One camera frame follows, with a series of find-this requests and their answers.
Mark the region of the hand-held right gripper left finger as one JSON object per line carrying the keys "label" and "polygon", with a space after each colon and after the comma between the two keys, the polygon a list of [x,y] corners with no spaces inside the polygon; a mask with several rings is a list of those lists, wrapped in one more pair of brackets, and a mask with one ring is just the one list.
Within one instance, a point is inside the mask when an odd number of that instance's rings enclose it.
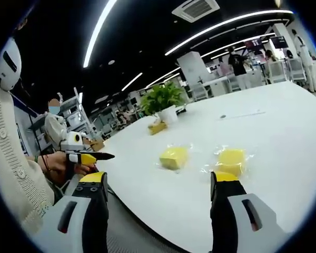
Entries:
{"label": "hand-held right gripper left finger", "polygon": [[33,237],[42,252],[108,252],[107,173],[84,176],[47,212]]}

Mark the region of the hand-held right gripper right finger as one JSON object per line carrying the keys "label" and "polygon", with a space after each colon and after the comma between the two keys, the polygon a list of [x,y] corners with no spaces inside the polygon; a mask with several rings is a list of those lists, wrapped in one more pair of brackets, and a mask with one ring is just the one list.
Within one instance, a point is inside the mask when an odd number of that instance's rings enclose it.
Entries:
{"label": "hand-held right gripper right finger", "polygon": [[210,218],[212,252],[277,252],[289,237],[275,212],[230,173],[211,172]]}

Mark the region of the person's left hand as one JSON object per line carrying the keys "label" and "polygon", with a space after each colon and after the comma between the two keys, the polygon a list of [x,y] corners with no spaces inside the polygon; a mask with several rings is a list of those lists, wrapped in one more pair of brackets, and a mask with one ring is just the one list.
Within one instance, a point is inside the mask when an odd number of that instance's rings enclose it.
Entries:
{"label": "person's left hand", "polygon": [[57,151],[55,153],[49,154],[45,158],[46,166],[55,172],[53,178],[63,178],[68,172],[73,172],[75,174],[87,175],[95,170],[95,164],[78,164],[75,163],[73,168],[70,168],[67,161],[67,155],[65,152]]}

